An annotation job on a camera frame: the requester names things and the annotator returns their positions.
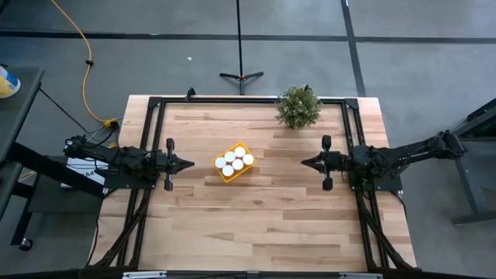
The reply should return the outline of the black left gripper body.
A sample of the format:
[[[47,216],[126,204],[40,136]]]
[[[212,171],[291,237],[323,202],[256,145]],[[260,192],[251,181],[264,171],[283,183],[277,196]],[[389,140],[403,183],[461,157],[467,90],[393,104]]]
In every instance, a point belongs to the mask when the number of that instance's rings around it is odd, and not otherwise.
[[[164,189],[166,191],[172,191],[174,184],[172,182],[174,176],[174,140],[172,138],[166,139],[166,153],[161,150],[156,150],[152,152],[152,165],[153,168],[159,173],[165,173],[166,178],[164,182]]]

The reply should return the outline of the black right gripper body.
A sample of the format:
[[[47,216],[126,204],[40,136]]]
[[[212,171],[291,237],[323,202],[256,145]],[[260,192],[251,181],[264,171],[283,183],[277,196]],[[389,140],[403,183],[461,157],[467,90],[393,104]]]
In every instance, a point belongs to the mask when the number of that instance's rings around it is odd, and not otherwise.
[[[333,188],[333,182],[331,177],[332,171],[345,171],[346,170],[346,156],[341,154],[339,151],[331,151],[332,137],[329,135],[324,135],[322,137],[322,163],[323,163],[323,174],[325,175],[324,181],[322,182],[322,188],[324,191],[331,191]]]

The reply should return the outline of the yellow plastic basket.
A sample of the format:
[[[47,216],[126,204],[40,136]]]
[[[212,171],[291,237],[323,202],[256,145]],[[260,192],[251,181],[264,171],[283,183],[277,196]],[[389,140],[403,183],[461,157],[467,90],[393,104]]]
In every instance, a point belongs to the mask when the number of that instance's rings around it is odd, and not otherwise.
[[[225,176],[223,176],[223,175],[222,175],[222,169],[219,169],[219,168],[216,168],[216,167],[215,167],[215,159],[216,159],[217,157],[224,157],[224,156],[225,156],[225,154],[226,154],[227,152],[229,152],[229,151],[234,152],[234,150],[235,150],[235,148],[236,148],[237,146],[243,146],[243,147],[246,149],[246,154],[251,154],[251,155],[253,156],[253,158],[254,158],[254,162],[253,162],[253,164],[251,164],[251,165],[245,165],[245,164],[244,164],[244,168],[243,168],[242,170],[238,170],[238,171],[237,171],[237,170],[234,170],[234,174],[233,174],[231,177],[225,177]],[[224,180],[224,182],[230,182],[230,181],[234,180],[235,178],[237,178],[238,176],[240,176],[241,174],[244,174],[244,173],[245,173],[245,172],[247,172],[247,171],[248,171],[251,167],[253,167],[253,166],[256,164],[256,162],[257,162],[257,160],[255,159],[254,155],[250,152],[250,150],[248,149],[248,147],[247,147],[244,143],[242,143],[242,142],[239,142],[239,143],[237,143],[237,144],[235,144],[235,145],[231,146],[229,149],[227,149],[226,151],[224,151],[223,153],[221,153],[221,154],[220,154],[220,155],[218,155],[217,157],[215,157],[215,158],[212,160],[212,164],[214,165],[215,169],[216,169],[216,170],[217,170],[217,172],[219,173],[220,177]]]

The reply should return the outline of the green potted plant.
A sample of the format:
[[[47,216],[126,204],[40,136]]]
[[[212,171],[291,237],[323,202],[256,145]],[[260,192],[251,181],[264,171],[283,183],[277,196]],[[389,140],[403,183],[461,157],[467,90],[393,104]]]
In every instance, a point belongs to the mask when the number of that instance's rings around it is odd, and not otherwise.
[[[302,129],[316,124],[322,103],[308,85],[291,86],[277,97],[275,119],[291,129]]]

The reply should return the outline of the black stand leg with caster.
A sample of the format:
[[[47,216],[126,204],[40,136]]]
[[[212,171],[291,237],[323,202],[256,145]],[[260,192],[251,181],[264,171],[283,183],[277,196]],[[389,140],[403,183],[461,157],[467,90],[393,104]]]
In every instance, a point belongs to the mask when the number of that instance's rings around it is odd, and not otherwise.
[[[39,176],[50,177],[55,181],[67,184],[76,190],[83,191],[101,200],[105,198],[103,186],[96,181],[68,169],[61,162],[51,160],[49,157],[43,156],[20,143],[12,145],[6,158],[10,162],[20,163],[23,167],[37,172]],[[18,195],[26,199],[26,204],[11,241],[11,244],[18,246],[21,251],[28,251],[33,247],[33,241],[27,239],[25,233],[33,214],[29,210],[29,206],[33,200],[35,190],[36,185],[30,187],[21,182],[16,182],[11,193],[11,195]]]

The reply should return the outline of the black front crossbar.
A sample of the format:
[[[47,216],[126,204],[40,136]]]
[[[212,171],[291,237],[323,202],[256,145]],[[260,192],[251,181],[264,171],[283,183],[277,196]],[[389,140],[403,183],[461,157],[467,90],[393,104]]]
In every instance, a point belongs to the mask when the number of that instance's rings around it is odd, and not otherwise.
[[[54,270],[24,274],[0,275],[0,279],[122,279],[125,272],[159,271],[136,270],[131,267],[86,267],[82,269]],[[339,279],[343,272],[382,274],[384,279],[490,279],[458,274],[442,274],[421,270],[374,268],[366,271],[208,271],[165,270],[164,279]]]

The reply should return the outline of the black tripod stand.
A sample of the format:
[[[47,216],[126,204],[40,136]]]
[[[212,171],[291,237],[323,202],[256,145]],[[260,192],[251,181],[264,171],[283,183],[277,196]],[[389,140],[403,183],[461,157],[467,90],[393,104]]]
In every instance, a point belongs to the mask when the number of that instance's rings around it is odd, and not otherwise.
[[[220,73],[221,78],[231,78],[238,82],[239,84],[239,94],[245,95],[245,83],[251,78],[259,78],[264,76],[263,71],[255,72],[252,74],[244,74],[243,72],[243,47],[242,47],[242,33],[241,33],[241,20],[240,20],[240,3],[236,0],[236,28],[237,28],[237,42],[238,42],[238,54],[239,54],[239,73],[238,74],[227,74]]]

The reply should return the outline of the dark grey metal stand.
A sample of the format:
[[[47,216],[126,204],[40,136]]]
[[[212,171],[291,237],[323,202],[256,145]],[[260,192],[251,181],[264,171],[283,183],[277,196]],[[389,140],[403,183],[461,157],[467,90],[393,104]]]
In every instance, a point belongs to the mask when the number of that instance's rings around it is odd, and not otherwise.
[[[456,168],[471,213],[451,219],[455,226],[496,220],[484,192],[496,190],[496,98],[470,113],[454,130],[466,153],[456,160]]]

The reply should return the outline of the dark grey side table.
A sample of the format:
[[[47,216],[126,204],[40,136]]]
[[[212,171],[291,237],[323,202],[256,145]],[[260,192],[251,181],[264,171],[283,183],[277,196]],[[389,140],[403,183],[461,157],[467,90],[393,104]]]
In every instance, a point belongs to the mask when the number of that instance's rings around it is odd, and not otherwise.
[[[17,143],[16,139],[40,88],[44,70],[39,67],[9,67],[5,72],[19,80],[19,90],[0,99],[0,167],[16,162],[20,167],[41,174],[46,157]]]

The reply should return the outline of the blue yellow wipes tub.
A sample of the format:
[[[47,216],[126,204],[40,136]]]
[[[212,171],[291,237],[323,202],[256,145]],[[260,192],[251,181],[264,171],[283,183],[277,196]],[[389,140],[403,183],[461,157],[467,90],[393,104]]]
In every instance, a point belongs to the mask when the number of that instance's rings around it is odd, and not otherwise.
[[[6,68],[0,66],[0,98],[9,98],[21,87],[20,80]]]

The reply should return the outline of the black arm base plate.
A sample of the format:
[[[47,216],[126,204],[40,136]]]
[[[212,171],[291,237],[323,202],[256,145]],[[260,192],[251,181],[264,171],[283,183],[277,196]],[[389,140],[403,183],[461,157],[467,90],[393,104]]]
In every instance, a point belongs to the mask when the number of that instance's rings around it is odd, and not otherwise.
[[[158,179],[158,177],[143,177],[113,170],[97,170],[96,173],[105,179],[106,188],[113,189],[152,189],[155,188]]]
[[[356,171],[348,173],[350,187],[354,191],[402,191],[401,178],[398,170],[386,170],[379,176],[366,177]]]

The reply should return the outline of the black aluminium table frame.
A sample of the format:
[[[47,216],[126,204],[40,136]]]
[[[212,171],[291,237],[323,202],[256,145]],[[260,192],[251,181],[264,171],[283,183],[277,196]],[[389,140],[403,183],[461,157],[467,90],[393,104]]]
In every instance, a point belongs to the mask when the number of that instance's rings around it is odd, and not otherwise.
[[[364,271],[367,262],[356,195],[345,174],[322,176],[301,162],[348,142],[387,146],[379,101],[358,98],[324,105],[316,124],[289,129],[275,119],[267,97],[203,98],[169,103],[162,139],[195,163],[157,185],[150,197],[138,260],[141,269]],[[257,160],[247,172],[224,182],[212,160],[242,142]]]

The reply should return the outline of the silver metal bracket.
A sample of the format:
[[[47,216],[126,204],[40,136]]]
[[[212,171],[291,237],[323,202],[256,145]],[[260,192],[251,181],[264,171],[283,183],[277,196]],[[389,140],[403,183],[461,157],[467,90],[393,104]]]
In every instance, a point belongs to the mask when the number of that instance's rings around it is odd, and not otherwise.
[[[165,270],[125,272],[122,275],[122,279],[164,279],[166,277]]]
[[[339,274],[339,279],[384,279],[382,274],[343,272]]]

